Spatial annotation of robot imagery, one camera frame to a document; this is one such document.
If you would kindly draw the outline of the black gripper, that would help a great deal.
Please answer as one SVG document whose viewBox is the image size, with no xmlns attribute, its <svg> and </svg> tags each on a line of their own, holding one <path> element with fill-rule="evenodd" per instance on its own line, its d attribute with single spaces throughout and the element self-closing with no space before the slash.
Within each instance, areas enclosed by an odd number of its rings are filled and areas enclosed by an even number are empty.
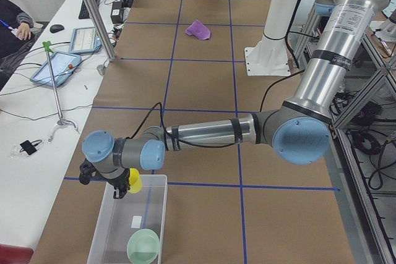
<svg viewBox="0 0 396 264">
<path fill-rule="evenodd" d="M 114 199 L 122 199 L 128 192 L 129 185 L 129 176 L 130 170 L 125 169 L 118 177 L 108 178 L 108 183 L 110 183 L 114 187 L 113 198 Z"/>
</svg>

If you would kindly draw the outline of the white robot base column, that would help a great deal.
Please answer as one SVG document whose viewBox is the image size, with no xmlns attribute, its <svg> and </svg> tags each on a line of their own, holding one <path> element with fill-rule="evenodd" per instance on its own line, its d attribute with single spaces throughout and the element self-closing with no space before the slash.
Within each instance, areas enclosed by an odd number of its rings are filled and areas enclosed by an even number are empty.
<svg viewBox="0 0 396 264">
<path fill-rule="evenodd" d="M 271 0 L 262 39 L 245 48 L 248 76 L 288 76 L 285 37 L 298 0 Z"/>
</svg>

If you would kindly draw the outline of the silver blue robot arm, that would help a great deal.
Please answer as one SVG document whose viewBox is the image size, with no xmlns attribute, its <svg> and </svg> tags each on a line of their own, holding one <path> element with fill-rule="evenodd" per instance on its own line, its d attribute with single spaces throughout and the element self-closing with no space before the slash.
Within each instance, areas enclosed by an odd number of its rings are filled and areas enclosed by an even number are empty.
<svg viewBox="0 0 396 264">
<path fill-rule="evenodd" d="M 311 54 L 295 94 L 276 110 L 244 118 L 150 127 L 140 137 L 114 138 L 94 131 L 82 142 L 79 181 L 94 179 L 113 186 L 114 197 L 132 189 L 132 169 L 158 170 L 167 151 L 184 147 L 224 148 L 252 142 L 270 145 L 278 156 L 298 165 L 322 158 L 329 147 L 329 106 L 375 13 L 390 0 L 319 0 L 332 13 Z"/>
</svg>

